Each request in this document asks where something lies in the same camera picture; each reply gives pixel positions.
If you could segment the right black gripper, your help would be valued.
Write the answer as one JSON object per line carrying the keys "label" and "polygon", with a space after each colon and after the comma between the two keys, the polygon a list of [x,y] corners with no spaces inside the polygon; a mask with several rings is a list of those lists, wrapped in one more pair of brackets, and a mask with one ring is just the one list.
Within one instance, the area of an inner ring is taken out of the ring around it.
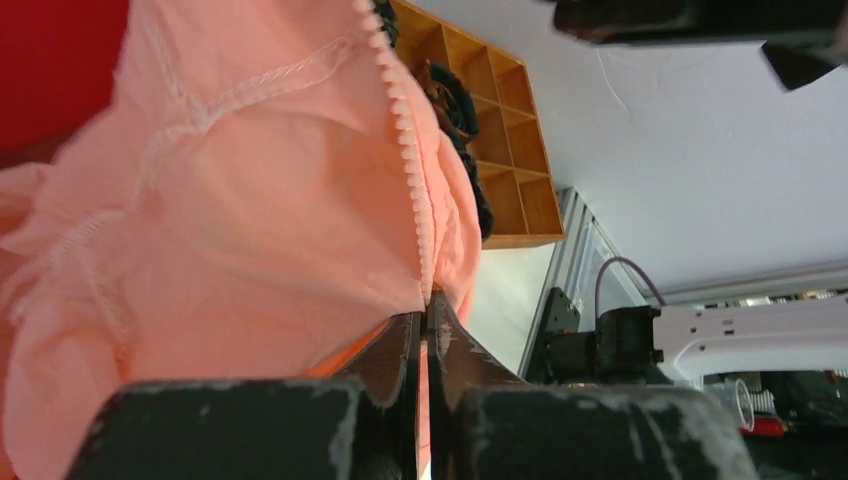
{"label": "right black gripper", "polygon": [[847,3],[841,0],[556,1],[552,24],[594,45],[759,42],[787,91],[847,65]]}

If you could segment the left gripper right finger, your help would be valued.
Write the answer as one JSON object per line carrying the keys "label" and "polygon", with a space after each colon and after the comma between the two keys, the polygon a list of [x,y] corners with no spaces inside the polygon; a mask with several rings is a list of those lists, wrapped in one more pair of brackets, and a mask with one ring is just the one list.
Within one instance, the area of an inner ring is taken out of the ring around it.
{"label": "left gripper right finger", "polygon": [[436,479],[754,479],[727,413],[680,387],[529,384],[459,322],[427,308],[430,461]]}

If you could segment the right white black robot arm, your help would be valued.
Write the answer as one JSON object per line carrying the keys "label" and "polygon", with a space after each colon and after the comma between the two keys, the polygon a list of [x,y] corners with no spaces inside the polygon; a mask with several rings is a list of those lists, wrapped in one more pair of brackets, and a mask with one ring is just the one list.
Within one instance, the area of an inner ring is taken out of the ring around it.
{"label": "right white black robot arm", "polygon": [[[847,63],[843,1],[559,1],[554,27],[594,45],[754,40],[782,87],[794,91]],[[545,312],[526,380],[673,382],[745,371],[840,370],[847,365],[847,299],[689,310],[656,306],[599,313],[589,332],[556,331]]]}

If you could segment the salmon orange jacket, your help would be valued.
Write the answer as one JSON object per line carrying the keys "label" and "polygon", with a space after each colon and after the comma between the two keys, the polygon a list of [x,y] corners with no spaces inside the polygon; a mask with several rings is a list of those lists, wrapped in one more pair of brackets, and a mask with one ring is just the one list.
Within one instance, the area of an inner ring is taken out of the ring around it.
{"label": "salmon orange jacket", "polygon": [[324,376],[472,309],[469,179],[370,1],[135,1],[110,105],[1,176],[1,475],[143,380]]}

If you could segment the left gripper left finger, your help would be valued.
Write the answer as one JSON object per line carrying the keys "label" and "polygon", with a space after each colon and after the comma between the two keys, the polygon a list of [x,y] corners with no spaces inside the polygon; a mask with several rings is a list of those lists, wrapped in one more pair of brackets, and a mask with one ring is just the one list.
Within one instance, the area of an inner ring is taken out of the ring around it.
{"label": "left gripper left finger", "polygon": [[322,378],[150,381],[93,420],[70,479],[414,479],[421,317]]}

